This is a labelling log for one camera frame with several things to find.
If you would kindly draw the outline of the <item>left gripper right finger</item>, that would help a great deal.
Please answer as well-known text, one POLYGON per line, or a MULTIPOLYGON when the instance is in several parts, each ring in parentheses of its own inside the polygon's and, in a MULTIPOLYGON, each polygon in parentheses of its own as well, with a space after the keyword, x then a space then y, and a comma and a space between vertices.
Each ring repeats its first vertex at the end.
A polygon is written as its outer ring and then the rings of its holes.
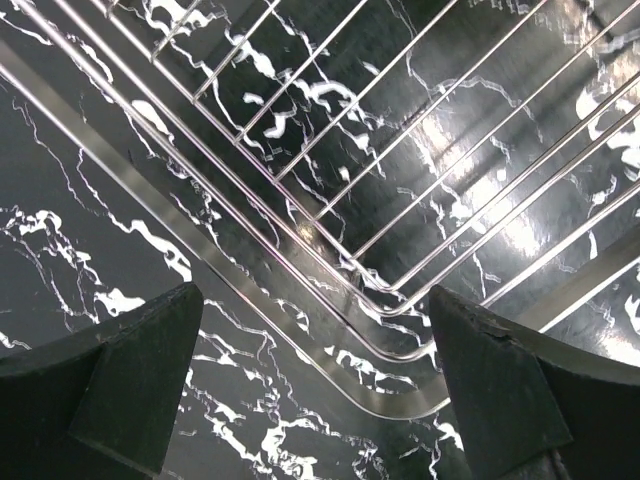
POLYGON ((436 286, 432 332, 475 479, 636 479, 639 369, 436 286))

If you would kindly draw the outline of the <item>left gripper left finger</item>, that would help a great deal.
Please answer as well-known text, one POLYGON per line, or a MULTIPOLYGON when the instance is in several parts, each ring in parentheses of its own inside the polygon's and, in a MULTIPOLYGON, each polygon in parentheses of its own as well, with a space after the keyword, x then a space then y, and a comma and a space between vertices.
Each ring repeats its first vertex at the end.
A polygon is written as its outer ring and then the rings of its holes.
POLYGON ((1 360, 4 479, 154 479, 204 299, 192 282, 1 360))

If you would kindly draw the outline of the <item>metal wire dish rack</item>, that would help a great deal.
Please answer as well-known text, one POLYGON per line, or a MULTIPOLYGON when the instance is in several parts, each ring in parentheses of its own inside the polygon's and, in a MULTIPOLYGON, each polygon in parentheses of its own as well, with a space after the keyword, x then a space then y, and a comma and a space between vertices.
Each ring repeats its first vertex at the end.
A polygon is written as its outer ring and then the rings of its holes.
POLYGON ((152 153, 166 158, 257 241, 373 356, 413 365, 433 356, 433 341, 406 353, 386 350, 364 334, 344 308, 383 322, 425 316, 428 291, 467 263, 479 263, 489 245, 504 244, 502 258, 516 253, 532 262, 511 279, 479 271, 475 290, 484 306, 521 292, 547 265, 560 265, 569 249, 585 246, 592 259, 570 281, 522 315, 532 329, 548 331, 574 316, 639 266, 639 223, 623 224, 623 235, 606 248, 596 228, 628 203, 639 187, 611 189, 591 205, 568 235, 548 248, 530 211, 548 199, 557 213, 556 189, 576 180, 600 149, 624 154, 639 131, 639 76, 622 70, 607 94, 577 107, 578 120, 538 156, 517 168, 508 133, 539 133, 533 109, 552 108, 588 61, 620 51, 616 27, 639 26, 637 2, 617 15, 579 1, 559 3, 560 16, 583 21, 582 37, 565 61, 530 67, 531 89, 508 98, 503 110, 484 108, 475 119, 480 136, 469 146, 442 127, 436 115, 459 90, 488 86, 484 73, 515 38, 539 22, 546 3, 514 1, 513 25, 474 56, 469 68, 438 85, 404 117, 388 122, 375 114, 375 93, 398 83, 398 68, 410 66, 426 35, 439 32, 455 8, 447 2, 386 63, 368 65, 359 91, 327 70, 346 29, 364 30, 366 1, 348 2, 344 14, 318 43, 308 43, 299 63, 274 70, 254 37, 266 21, 286 34, 298 29, 277 1, 262 1, 242 18, 246 29, 229 38, 214 65, 195 61, 180 37, 202 30, 215 13, 202 1, 5 1, 4 24, 65 53, 94 87, 123 109, 137 131, 153 139, 152 153), (387 136, 381 135, 385 126, 387 136))

